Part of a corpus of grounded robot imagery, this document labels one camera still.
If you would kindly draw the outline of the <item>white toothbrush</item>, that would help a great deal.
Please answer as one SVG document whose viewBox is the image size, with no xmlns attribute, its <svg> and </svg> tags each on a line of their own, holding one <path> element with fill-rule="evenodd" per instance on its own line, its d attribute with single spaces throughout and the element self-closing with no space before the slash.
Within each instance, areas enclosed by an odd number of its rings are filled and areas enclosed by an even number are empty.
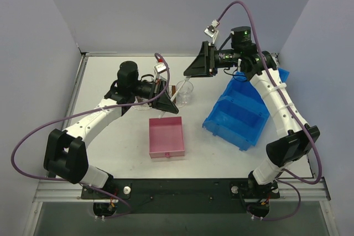
<svg viewBox="0 0 354 236">
<path fill-rule="evenodd" d="M 180 85 L 180 87 L 175 91 L 175 93 L 172 95 L 172 97 L 170 98 L 170 101 L 173 103 L 174 100 L 177 98 L 178 94 L 180 93 L 180 91 L 183 89 L 183 87 L 185 86 L 185 84 L 187 82 L 189 82 L 190 80 L 190 76 L 186 76 L 182 82 L 182 84 Z M 165 115 L 165 111 L 161 111 L 160 114 L 158 115 L 158 118 L 161 119 L 163 116 Z"/>
</svg>

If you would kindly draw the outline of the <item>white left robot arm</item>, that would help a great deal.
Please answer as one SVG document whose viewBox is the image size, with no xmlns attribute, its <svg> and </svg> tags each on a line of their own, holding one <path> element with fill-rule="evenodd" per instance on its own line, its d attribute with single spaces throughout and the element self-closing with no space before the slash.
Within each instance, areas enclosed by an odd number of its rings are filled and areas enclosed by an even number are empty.
<svg viewBox="0 0 354 236">
<path fill-rule="evenodd" d="M 168 94 L 168 82 L 160 76 L 167 70 L 159 59 L 154 66 L 153 80 L 147 81 L 139 75 L 135 62 L 121 63 L 117 79 L 93 113 L 64 130 L 54 129 L 49 134 L 44 169 L 70 183 L 94 186 L 99 197 L 109 197 L 113 193 L 113 177 L 89 164 L 86 149 L 107 126 L 122 117 L 138 97 L 147 100 L 154 109 L 177 114 L 179 110 Z"/>
</svg>

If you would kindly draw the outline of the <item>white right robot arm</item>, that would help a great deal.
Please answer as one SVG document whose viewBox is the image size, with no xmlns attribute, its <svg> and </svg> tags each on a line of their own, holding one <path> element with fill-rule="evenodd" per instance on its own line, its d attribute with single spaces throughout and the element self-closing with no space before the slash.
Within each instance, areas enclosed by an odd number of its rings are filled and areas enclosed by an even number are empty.
<svg viewBox="0 0 354 236">
<path fill-rule="evenodd" d="M 287 166 L 309 151 L 316 157 L 318 173 L 311 184 L 322 177 L 322 163 L 315 145 L 320 131 L 310 126 L 300 115 L 281 81 L 279 70 L 270 53 L 262 51 L 251 27 L 231 29 L 230 49 L 217 49 L 208 41 L 202 42 L 199 54 L 184 71 L 186 77 L 212 77 L 220 68 L 236 67 L 260 95 L 277 130 L 278 139 L 267 144 L 267 156 L 249 175 L 250 183 L 265 186 L 287 171 Z"/>
</svg>

